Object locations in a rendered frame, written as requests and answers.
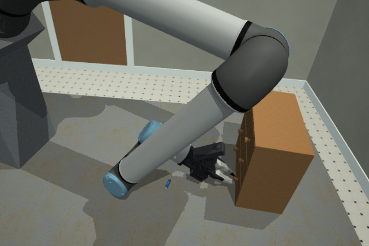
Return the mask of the brown wooden drawer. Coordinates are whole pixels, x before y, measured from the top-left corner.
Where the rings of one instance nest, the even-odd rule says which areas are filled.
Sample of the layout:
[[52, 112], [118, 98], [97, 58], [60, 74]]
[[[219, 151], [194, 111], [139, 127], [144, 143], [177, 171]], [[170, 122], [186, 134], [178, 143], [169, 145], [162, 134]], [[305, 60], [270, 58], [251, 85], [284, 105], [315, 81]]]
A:
[[238, 130], [238, 133], [241, 134], [241, 152], [242, 152], [244, 138], [246, 137], [246, 114], [244, 114], [242, 126], [241, 129]]
[[236, 151], [236, 168], [237, 168], [238, 158], [240, 158], [240, 134], [239, 134], [239, 137], [238, 137], [236, 147], [234, 147], [234, 151]]
[[235, 194], [235, 203], [236, 203], [236, 200], [240, 192], [240, 164], [238, 164], [238, 167], [236, 170], [236, 177], [234, 176], [233, 180], [236, 182], [236, 194]]
[[252, 114], [253, 114], [252, 109], [245, 112], [245, 114], [246, 114], [246, 130], [248, 130], [250, 120], [251, 120], [251, 117], [252, 117]]
[[244, 142], [247, 143], [247, 165], [249, 165], [251, 156], [255, 148], [253, 117], [251, 118], [250, 126], [247, 132], [247, 137], [244, 138]]
[[244, 143], [241, 158], [238, 159], [238, 163], [241, 164], [241, 186], [247, 171], [247, 145]]

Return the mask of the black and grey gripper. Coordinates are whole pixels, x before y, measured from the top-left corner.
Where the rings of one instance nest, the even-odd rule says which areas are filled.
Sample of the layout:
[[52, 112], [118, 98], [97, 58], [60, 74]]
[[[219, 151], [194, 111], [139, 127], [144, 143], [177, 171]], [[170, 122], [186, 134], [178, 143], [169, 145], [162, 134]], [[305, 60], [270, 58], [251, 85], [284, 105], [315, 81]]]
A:
[[[208, 178], [208, 175], [214, 179], [214, 184], [221, 184], [223, 182], [235, 185], [233, 179], [223, 173], [228, 172], [230, 175], [236, 175], [231, 169], [225, 164], [225, 162], [219, 157], [209, 158], [205, 160], [194, 161], [193, 159], [194, 147], [191, 146], [190, 151], [186, 158], [178, 165], [184, 164], [190, 168], [190, 176], [202, 182]], [[193, 170], [193, 171], [192, 171]]]

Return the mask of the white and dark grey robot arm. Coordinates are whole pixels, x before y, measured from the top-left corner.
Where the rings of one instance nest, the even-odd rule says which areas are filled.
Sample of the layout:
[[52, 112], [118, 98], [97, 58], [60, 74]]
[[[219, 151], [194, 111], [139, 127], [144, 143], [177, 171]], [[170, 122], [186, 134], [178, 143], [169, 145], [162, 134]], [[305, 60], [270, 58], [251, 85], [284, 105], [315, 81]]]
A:
[[[41, 2], [0, 0], [0, 38], [19, 35]], [[151, 120], [136, 145], [103, 178], [117, 197], [169, 159], [181, 163], [191, 143], [234, 112], [257, 105], [284, 76], [289, 44], [278, 30], [197, 0], [76, 0], [104, 5], [225, 60], [211, 83], [164, 124]]]

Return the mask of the brown wooden chest of drawers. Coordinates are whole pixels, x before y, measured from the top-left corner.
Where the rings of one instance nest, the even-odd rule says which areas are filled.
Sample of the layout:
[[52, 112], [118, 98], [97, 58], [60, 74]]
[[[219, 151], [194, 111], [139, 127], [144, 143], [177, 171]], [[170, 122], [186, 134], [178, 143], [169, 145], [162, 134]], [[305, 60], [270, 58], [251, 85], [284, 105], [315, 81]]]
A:
[[272, 90], [252, 109], [255, 148], [235, 206], [282, 214], [314, 151], [295, 94]]

